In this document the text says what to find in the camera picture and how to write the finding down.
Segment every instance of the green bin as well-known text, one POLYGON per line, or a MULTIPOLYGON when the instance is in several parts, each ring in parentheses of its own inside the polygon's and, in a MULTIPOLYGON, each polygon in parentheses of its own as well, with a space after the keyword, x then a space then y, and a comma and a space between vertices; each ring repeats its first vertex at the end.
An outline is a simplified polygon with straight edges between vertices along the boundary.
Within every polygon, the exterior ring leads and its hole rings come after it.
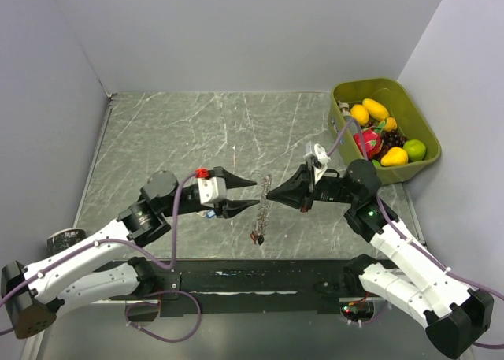
MULTIPOLYGON (((404 87, 386 78, 357 80, 338 84, 331 93, 331 109, 328 116, 328 126, 334 138, 345 125, 338 101, 347 102, 350 108, 361 103, 365 98, 372 98, 383 104, 390 115, 396 119, 399 131, 407 139, 419 139, 427 147, 427 153, 422 161, 410 162, 406 165, 392 167, 376 167, 383 184, 407 181, 415 176, 426 165, 433 163, 441 155, 441 146, 422 113, 418 110, 404 87)), ((355 159, 362 159, 361 152, 350 131, 343 135, 343 143, 338 147, 341 157, 348 165, 355 159)))

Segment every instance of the white wall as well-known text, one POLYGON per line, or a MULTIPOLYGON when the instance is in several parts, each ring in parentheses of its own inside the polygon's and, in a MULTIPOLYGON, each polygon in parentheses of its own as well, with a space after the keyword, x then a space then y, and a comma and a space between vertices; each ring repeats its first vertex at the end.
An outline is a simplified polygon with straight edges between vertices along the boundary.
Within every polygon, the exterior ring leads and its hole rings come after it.
MULTIPOLYGON (((0 267, 72 224, 106 101, 54 0, 0 0, 0 267)), ((23 345, 0 337, 0 358, 23 345)))
POLYGON ((440 0, 56 0, 108 92, 397 78, 440 0))
MULTIPOLYGON (((409 184, 429 248, 456 273, 500 291, 503 49, 502 0, 443 0, 399 77, 443 148, 441 160, 409 184)), ((504 342, 500 301, 481 341, 504 342)))

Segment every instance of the bunch of dark grapes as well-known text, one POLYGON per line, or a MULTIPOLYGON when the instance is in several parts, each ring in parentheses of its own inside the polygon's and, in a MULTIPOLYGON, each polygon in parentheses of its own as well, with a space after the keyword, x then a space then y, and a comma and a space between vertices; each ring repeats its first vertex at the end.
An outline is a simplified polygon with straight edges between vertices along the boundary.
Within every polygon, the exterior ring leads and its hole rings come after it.
POLYGON ((407 139, 404 135, 401 135, 397 130, 391 130, 389 132, 382 133, 382 146, 381 151, 373 157, 377 161, 381 161, 381 158, 392 148, 392 147, 403 147, 407 139))

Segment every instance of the robotic arm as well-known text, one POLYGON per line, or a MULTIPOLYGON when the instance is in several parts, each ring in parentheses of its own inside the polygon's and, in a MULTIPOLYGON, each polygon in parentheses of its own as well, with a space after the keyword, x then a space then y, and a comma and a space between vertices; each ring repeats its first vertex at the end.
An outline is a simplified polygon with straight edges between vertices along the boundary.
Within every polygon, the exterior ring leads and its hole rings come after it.
MULTIPOLYGON (((305 158, 296 173, 270 191, 267 199, 301 212, 311 210, 314 201, 350 204, 344 214, 348 225, 390 258, 406 280, 363 254, 345 268, 347 288, 383 297, 422 325, 438 350, 457 358, 488 330, 493 298, 441 269, 397 214, 377 198, 381 182, 370 161, 353 161, 340 176, 328 168, 330 158, 322 146, 310 143, 305 158)), ((196 184, 182 188, 172 173, 156 173, 141 188, 138 201, 94 235, 41 262, 27 266, 13 262, 4 267, 2 303, 17 338, 33 336, 56 317, 88 303, 117 295, 142 298, 152 292, 156 276, 145 258, 131 258, 115 269, 94 271, 125 254, 129 247, 141 250, 168 232, 171 227, 165 218, 172 215, 174 207, 178 214, 213 209, 218 217, 230 218, 259 203, 227 200, 228 189, 256 183, 222 167, 199 169, 195 176, 196 184), (180 204, 176 202, 178 189, 180 204)), ((173 238, 172 260, 176 258, 175 231, 173 238)))

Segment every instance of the marble table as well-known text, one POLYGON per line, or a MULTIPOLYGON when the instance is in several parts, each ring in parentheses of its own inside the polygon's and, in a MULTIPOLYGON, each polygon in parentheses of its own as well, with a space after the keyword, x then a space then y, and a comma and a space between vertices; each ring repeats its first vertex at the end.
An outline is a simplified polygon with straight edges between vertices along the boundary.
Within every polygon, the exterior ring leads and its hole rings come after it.
MULTIPOLYGON (((272 175, 275 187, 303 162, 305 144, 329 148, 327 93, 120 93, 95 158, 78 226, 89 233, 106 225, 134 202, 149 175, 169 169, 179 180, 199 167, 222 165, 260 181, 272 175)), ((344 170, 338 154, 330 163, 344 170)), ((229 191, 230 199, 258 199, 259 187, 229 191)), ((415 230, 401 184, 383 187, 383 199, 415 230)), ((338 258, 377 251, 355 235, 343 219, 346 205, 315 202, 308 213, 273 203, 265 242, 249 234, 258 207, 231 220, 193 213, 180 217, 178 258, 338 258)), ((147 247, 159 258, 170 254, 170 234, 147 247)))

